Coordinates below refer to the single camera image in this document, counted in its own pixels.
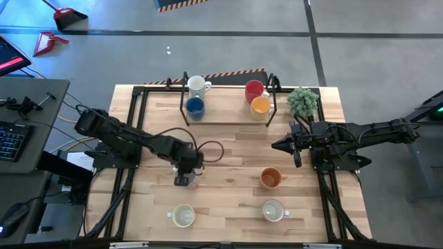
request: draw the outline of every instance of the desk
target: desk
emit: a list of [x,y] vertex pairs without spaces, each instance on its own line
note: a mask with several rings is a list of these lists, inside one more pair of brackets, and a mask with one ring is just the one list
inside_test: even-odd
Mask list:
[[[40,102],[46,97],[46,92],[51,92],[57,99],[48,101],[44,106],[44,110],[32,111],[28,117],[33,121],[53,125],[68,86],[68,80],[0,77],[0,99],[13,97],[21,102],[26,95],[32,101]],[[0,108],[0,120],[14,122],[18,119],[20,119],[20,116],[17,112],[7,110],[5,107]],[[45,193],[44,189],[49,173],[35,171],[35,168],[44,150],[51,128],[35,123],[29,124],[35,128],[20,160],[17,163],[0,161],[2,172],[22,173],[0,174],[0,215],[3,215],[15,203],[24,202]],[[41,199],[31,201],[29,203],[30,211],[20,223],[17,231],[8,238],[0,239],[0,245],[23,243],[41,204]]]
[[[132,89],[132,85],[116,86],[109,111],[111,116],[126,121]],[[320,94],[326,120],[344,122],[338,89],[320,88]],[[225,147],[225,155],[219,162],[207,164],[205,174],[199,177],[198,188],[189,190],[173,186],[171,165],[144,149],[134,178],[124,240],[327,241],[318,179],[311,168],[309,152],[302,153],[303,166],[296,168],[292,156],[270,146],[289,131],[291,117],[287,114],[283,93],[277,96],[278,112],[269,128],[256,124],[192,124],[186,127],[177,96],[179,93],[150,93],[143,130],[158,133],[171,127],[183,127],[194,134],[197,144],[207,140],[220,141]],[[169,135],[190,140],[180,131]],[[208,160],[215,159],[220,153],[217,145],[208,145],[202,151]],[[288,179],[277,190],[262,190],[259,176],[265,167],[278,168],[288,175]],[[91,186],[87,230],[92,229],[109,205],[115,173],[114,169],[103,170]],[[357,179],[349,172],[336,174],[344,210],[362,233],[371,237]],[[260,207],[269,199],[281,201],[291,216],[279,223],[263,221]],[[166,215],[182,203],[190,204],[197,214],[192,227],[185,229],[176,228]],[[332,217],[334,231],[338,234],[335,214]],[[114,219],[114,232],[117,224],[118,219]]]

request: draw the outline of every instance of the yellow black hazard tape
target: yellow black hazard tape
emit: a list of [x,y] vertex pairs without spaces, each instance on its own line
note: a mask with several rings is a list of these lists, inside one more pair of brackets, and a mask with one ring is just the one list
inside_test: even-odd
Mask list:
[[175,10],[177,8],[182,8],[182,7],[186,7],[186,6],[191,6],[194,4],[198,4],[198,3],[204,3],[208,0],[187,0],[187,1],[183,1],[182,3],[174,3],[168,6],[163,6],[161,8],[158,8],[157,11],[159,12],[165,12],[168,10]]
[[[215,78],[215,77],[226,77],[226,76],[232,76],[232,75],[241,75],[244,73],[257,73],[257,72],[264,72],[264,68],[257,68],[257,69],[250,69],[250,70],[243,70],[243,71],[234,71],[229,73],[214,73],[209,75],[203,75],[205,79]],[[181,79],[173,79],[171,82],[173,84],[179,84]],[[144,83],[144,84],[166,84],[166,80],[158,81],[158,82],[150,82],[150,83]]]

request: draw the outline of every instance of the black keyboard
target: black keyboard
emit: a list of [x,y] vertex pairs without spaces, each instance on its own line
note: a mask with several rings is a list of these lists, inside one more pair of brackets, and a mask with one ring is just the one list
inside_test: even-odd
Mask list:
[[0,160],[17,162],[32,126],[0,121]]

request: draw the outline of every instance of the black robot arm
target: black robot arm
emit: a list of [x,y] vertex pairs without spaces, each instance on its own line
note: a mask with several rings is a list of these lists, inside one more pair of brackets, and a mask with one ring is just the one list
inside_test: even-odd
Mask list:
[[272,148],[293,155],[296,167],[302,166],[300,151],[311,149],[318,160],[313,165],[320,165],[319,170],[358,170],[371,160],[357,155],[357,149],[384,142],[408,144],[419,137],[415,130],[419,125],[404,119],[365,125],[321,121],[311,124],[312,134],[295,122],[289,126],[291,133],[273,143]]
[[135,145],[147,147],[153,154],[178,169],[175,185],[188,185],[188,178],[183,175],[190,174],[203,165],[204,155],[194,148],[192,143],[172,136],[152,135],[140,131],[110,117],[104,110],[84,110],[75,130],[84,136],[101,140],[111,148],[114,155],[122,159],[129,159],[136,154]]

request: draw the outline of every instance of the cup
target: cup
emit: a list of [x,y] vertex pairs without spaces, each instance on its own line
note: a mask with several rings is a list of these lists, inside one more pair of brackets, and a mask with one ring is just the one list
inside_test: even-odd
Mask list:
[[194,121],[200,121],[205,115],[205,102],[198,95],[186,101],[185,107],[188,115]]
[[246,97],[246,101],[250,104],[252,101],[259,96],[269,97],[269,93],[264,91],[263,83],[258,80],[251,80],[246,83],[246,87],[244,88],[244,96]]
[[255,120],[265,120],[273,108],[274,105],[269,102],[269,96],[256,97],[251,103],[251,116]]
[[174,211],[168,212],[167,216],[179,228],[186,228],[194,222],[195,212],[188,204],[180,204],[174,208]]
[[260,177],[260,183],[262,187],[267,190],[275,189],[281,184],[282,180],[288,178],[286,175],[282,175],[276,168],[266,168],[263,170]]
[[286,211],[283,204],[277,200],[269,200],[262,206],[263,218],[267,221],[277,222],[281,221],[283,217],[289,216],[289,211]]
[[202,76],[192,76],[188,80],[189,94],[191,97],[198,95],[200,98],[204,99],[205,94],[211,89],[212,86],[212,83],[206,82],[205,78]]

